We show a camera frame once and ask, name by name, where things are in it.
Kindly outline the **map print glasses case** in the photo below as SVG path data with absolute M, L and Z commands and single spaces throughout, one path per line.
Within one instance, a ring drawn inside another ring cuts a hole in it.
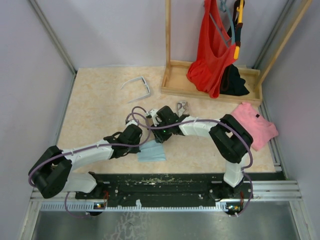
M 176 104 L 176 112 L 179 117 L 182 115 L 190 115 L 189 103 L 186 100 L 180 100 Z

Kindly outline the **light blue cloth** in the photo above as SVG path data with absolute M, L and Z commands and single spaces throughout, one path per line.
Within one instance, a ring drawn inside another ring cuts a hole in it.
M 138 162 L 162 162 L 166 161 L 164 147 L 161 143 L 151 140 L 139 147 L 140 152 L 137 153 Z

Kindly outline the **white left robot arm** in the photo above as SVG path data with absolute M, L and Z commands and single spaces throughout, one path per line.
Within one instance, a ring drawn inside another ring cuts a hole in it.
M 87 146 L 61 150 L 49 147 L 28 173 L 29 184 L 36 187 L 45 199 L 61 192 L 82 192 L 97 199 L 103 195 L 103 183 L 94 173 L 77 173 L 75 170 L 99 161 L 117 159 L 140 151 L 142 129 L 127 124 L 123 132 Z

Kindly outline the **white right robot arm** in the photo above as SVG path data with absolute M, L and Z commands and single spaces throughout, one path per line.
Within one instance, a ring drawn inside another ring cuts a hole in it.
M 188 114 L 178 116 L 166 105 L 159 110 L 148 111 L 146 117 L 152 120 L 151 131 L 157 143 L 164 143 L 172 135 L 212 139 L 226 160 L 224 194 L 235 198 L 241 192 L 245 157 L 250 155 L 253 137 L 232 115 L 225 114 L 218 120 L 201 119 Z

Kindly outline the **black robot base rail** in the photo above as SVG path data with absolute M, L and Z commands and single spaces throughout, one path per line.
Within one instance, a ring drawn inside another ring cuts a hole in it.
M 69 194 L 71 199 L 106 201 L 111 207 L 212 207 L 218 201 L 248 199 L 250 184 L 231 188 L 222 173 L 96 174 L 98 189 Z

